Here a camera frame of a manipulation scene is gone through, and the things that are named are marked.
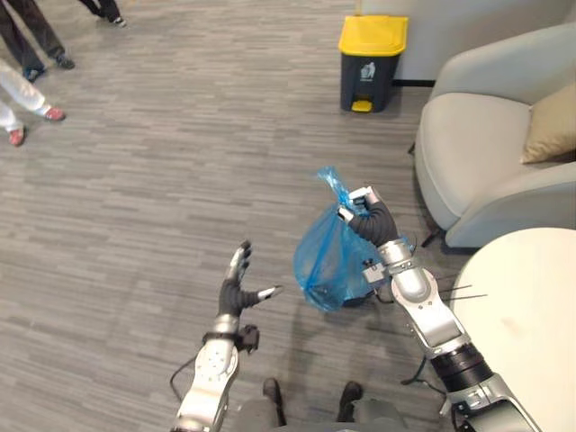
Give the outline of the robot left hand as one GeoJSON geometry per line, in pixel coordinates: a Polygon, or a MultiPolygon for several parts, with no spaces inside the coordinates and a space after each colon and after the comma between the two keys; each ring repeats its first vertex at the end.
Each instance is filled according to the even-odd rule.
{"type": "Polygon", "coordinates": [[[244,240],[235,250],[220,287],[218,312],[212,331],[222,334],[236,334],[239,331],[239,317],[245,309],[252,308],[283,292],[281,285],[272,285],[258,291],[243,290],[242,279],[249,267],[252,245],[244,240]]]}

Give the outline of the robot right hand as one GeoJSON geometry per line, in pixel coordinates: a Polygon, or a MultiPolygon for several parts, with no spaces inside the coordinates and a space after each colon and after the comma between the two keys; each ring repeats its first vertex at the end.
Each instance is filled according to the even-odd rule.
{"type": "Polygon", "coordinates": [[[365,186],[349,194],[353,204],[362,204],[365,215],[353,213],[344,205],[337,208],[337,216],[360,238],[373,244],[381,255],[383,266],[408,266],[412,252],[408,242],[399,234],[392,213],[372,186],[365,186]]]}

